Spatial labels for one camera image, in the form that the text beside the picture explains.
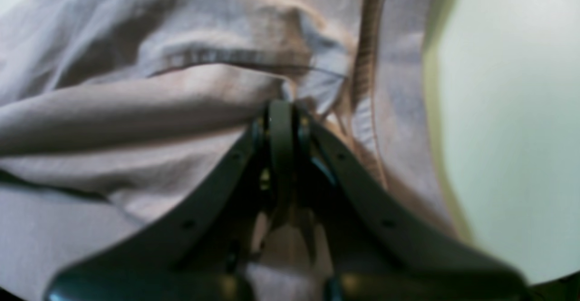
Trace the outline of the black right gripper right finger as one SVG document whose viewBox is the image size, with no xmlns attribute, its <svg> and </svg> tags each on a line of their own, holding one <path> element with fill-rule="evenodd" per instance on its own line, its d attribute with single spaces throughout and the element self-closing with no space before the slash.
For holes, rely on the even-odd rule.
<svg viewBox="0 0 580 301">
<path fill-rule="evenodd" d="M 326 229 L 333 274 L 326 301 L 530 301 L 511 266 L 442 233 L 378 184 L 357 158 L 295 107 L 302 160 L 329 190 L 307 196 Z"/>
</svg>

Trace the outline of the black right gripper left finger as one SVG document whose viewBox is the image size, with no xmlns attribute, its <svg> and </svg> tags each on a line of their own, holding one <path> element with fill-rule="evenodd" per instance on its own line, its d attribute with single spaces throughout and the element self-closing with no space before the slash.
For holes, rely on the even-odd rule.
<svg viewBox="0 0 580 301">
<path fill-rule="evenodd" d="M 178 206 L 56 275 L 48 301 L 254 301 L 243 262 L 292 201 L 294 107 L 275 100 Z M 266 227 L 258 220 L 266 215 Z"/>
</svg>

